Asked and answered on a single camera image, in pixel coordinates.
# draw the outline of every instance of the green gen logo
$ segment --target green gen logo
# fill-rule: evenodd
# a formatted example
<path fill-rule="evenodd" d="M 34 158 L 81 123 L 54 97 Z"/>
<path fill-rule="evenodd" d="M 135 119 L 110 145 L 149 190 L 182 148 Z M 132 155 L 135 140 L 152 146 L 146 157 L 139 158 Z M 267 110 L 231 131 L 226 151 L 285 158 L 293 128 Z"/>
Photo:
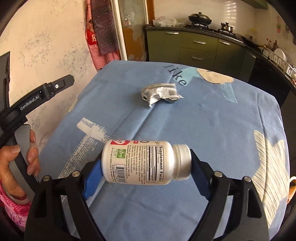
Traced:
<path fill-rule="evenodd" d="M 126 149 L 117 149 L 116 158 L 125 158 L 126 157 Z"/>

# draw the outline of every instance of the white plastic bottle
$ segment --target white plastic bottle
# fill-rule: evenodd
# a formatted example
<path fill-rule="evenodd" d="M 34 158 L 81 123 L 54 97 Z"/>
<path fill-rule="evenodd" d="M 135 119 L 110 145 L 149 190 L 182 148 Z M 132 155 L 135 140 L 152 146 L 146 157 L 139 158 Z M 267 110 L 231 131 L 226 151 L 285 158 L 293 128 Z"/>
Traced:
<path fill-rule="evenodd" d="M 166 185 L 191 173 L 187 145 L 166 141 L 109 140 L 102 152 L 102 172 L 108 182 Z"/>

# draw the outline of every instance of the bracelet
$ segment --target bracelet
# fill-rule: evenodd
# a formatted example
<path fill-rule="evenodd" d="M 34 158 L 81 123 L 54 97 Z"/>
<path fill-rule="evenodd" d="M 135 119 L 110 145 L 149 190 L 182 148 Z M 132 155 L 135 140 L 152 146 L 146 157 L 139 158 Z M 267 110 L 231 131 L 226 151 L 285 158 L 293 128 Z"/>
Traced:
<path fill-rule="evenodd" d="M 5 187 L 5 185 L 2 183 L 2 187 L 3 187 L 3 190 L 5 191 L 6 195 L 13 201 L 15 202 L 16 204 L 21 204 L 21 205 L 25 205 L 27 204 L 30 200 L 28 199 L 28 197 L 26 197 L 24 200 L 19 200 L 19 199 L 16 199 L 15 197 L 13 197 L 7 190 L 7 188 Z"/>

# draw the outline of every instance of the bottle cap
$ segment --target bottle cap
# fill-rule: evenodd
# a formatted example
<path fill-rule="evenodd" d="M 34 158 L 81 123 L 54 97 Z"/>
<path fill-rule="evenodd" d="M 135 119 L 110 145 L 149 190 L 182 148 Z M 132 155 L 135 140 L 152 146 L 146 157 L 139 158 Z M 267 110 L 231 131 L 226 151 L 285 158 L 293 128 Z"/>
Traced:
<path fill-rule="evenodd" d="M 175 181 L 187 180 L 191 173 L 191 152 L 187 145 L 173 145 L 177 174 Z"/>

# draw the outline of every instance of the pink sleeve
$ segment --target pink sleeve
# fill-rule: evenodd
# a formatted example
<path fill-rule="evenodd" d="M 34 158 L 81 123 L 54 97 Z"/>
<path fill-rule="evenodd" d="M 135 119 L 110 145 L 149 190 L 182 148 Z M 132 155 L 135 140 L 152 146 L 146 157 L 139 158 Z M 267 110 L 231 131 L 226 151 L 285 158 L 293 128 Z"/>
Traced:
<path fill-rule="evenodd" d="M 31 207 L 31 202 L 25 205 L 13 202 L 3 190 L 0 180 L 0 200 L 4 203 L 5 211 L 10 219 L 19 227 L 23 232 L 25 231 L 27 217 Z"/>

